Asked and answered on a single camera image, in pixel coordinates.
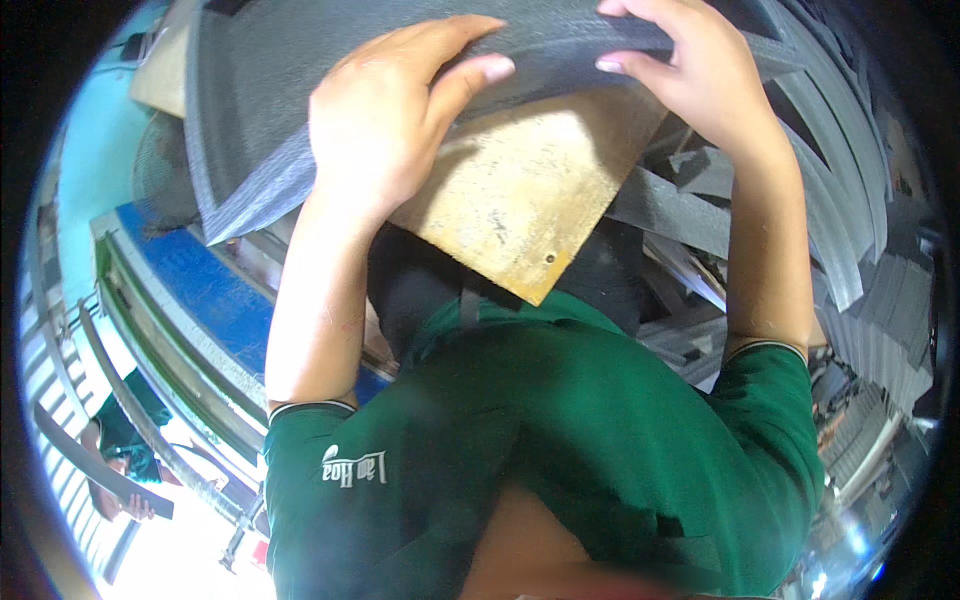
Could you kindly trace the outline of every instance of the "person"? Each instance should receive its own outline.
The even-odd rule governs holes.
[[[173,415],[160,402],[139,369],[133,369],[124,377],[124,382],[154,425],[162,427],[170,422]],[[154,452],[127,420],[115,394],[107,396],[100,410],[81,431],[80,444],[108,467],[135,482],[182,485],[170,469],[154,456]],[[86,484],[93,508],[106,520],[113,521],[123,512],[136,520],[154,518],[156,512],[150,507],[150,502],[139,494],[131,494],[124,502],[90,479],[86,480]]]
[[[504,26],[487,16],[377,37],[310,97],[317,178],[265,372],[278,598],[766,595],[802,552],[824,475],[796,158],[743,36],[715,9],[604,0],[598,11],[653,21],[675,46],[668,64],[618,51],[597,68],[645,84],[734,164],[729,338],[712,393],[564,291],[539,307],[484,294],[461,327],[465,270],[425,260],[415,242],[384,249],[400,235],[387,217],[418,191],[453,120],[514,64],[477,57],[433,81]],[[368,293],[402,366],[360,408]]]

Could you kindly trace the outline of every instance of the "green polo shirt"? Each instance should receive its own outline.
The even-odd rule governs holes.
[[[130,388],[133,396],[139,400],[147,416],[157,427],[170,422],[173,415],[139,369],[134,369],[124,377],[124,382]],[[160,483],[160,467],[154,451],[140,437],[133,425],[127,420],[116,396],[110,394],[103,406],[93,416],[100,425],[100,455],[105,461],[113,458],[127,457],[127,476],[140,483]]]
[[[456,597],[505,478],[595,561],[722,574],[687,582],[698,591],[780,583],[824,481],[796,350],[745,348],[703,395],[563,293],[518,312],[484,302],[472,330],[457,317],[456,300],[431,317],[360,411],[272,415],[278,598]]]

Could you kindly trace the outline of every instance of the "gray foam sheet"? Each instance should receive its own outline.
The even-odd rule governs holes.
[[[765,2],[728,0],[717,4],[746,29],[757,65],[766,78],[801,68],[796,53],[776,39]],[[301,181],[312,179],[295,167],[309,152],[299,129],[307,97],[332,64],[360,43],[396,27],[427,18],[479,12],[510,22],[465,52],[500,52],[517,72],[481,94],[463,120],[576,89],[622,84],[622,76],[598,71],[600,54],[622,48],[666,58],[672,41],[658,27],[635,18],[597,15],[593,0],[441,0],[439,2],[350,3],[286,0],[251,2],[234,16],[199,10],[187,56],[185,132],[191,176],[204,216],[207,243],[269,225],[302,202]],[[265,164],[290,160],[290,165]],[[252,182],[228,199],[257,168],[283,172],[290,188]],[[257,195],[247,195],[256,190]],[[226,208],[224,215],[214,213]]]

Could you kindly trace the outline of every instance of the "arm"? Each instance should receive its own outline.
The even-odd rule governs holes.
[[[334,65],[310,96],[317,180],[290,241],[270,328],[271,412],[289,402],[357,405],[373,235],[417,193],[460,111],[514,66],[477,57],[430,83],[467,43],[503,24],[462,15],[385,34]]]
[[[619,51],[597,67],[640,80],[732,158],[728,353],[774,340],[806,356],[813,293],[804,187],[743,35],[702,0],[604,0],[597,10],[653,21],[675,42],[669,64]]]

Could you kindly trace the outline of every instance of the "wooden board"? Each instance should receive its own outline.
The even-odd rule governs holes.
[[[422,190],[390,220],[540,305],[666,112],[633,84],[471,121],[447,136]]]

